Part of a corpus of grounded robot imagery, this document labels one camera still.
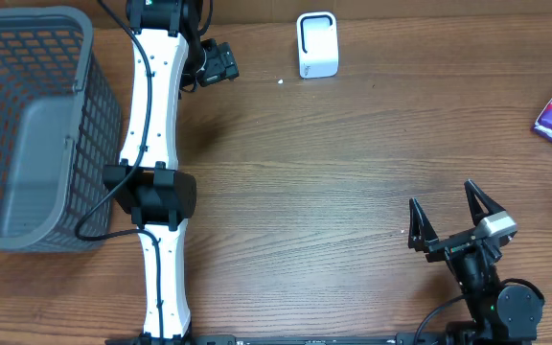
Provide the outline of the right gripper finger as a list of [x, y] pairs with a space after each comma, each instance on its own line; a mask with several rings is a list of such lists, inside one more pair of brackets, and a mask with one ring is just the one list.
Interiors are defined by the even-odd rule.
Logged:
[[439, 239], [416, 198], [409, 199], [409, 213], [408, 247], [417, 252], [429, 252]]
[[486, 217], [504, 212], [505, 209], [486, 195], [471, 179], [464, 183], [471, 219], [474, 225]]

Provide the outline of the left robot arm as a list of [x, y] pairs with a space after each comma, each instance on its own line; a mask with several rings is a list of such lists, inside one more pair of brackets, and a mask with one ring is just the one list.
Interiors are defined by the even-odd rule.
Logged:
[[134, 75], [126, 138], [103, 184], [131, 217], [141, 243], [146, 316], [135, 344], [190, 344], [184, 241], [196, 209], [196, 180], [179, 169], [179, 99], [239, 69], [229, 44], [205, 38], [212, 11], [196, 0], [129, 1], [124, 28], [133, 44]]

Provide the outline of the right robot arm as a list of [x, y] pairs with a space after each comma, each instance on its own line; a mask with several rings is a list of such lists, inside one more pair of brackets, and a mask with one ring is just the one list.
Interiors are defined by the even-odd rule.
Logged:
[[[517, 233], [513, 217], [472, 180], [464, 183], [473, 228], [441, 240], [415, 198], [409, 200], [409, 248], [423, 252], [430, 263], [444, 262], [461, 294], [431, 311], [409, 344], [530, 344], [546, 299], [531, 282], [499, 278], [495, 264], [501, 248]], [[441, 333], [426, 326], [437, 314], [463, 301], [471, 319], [450, 322]]]

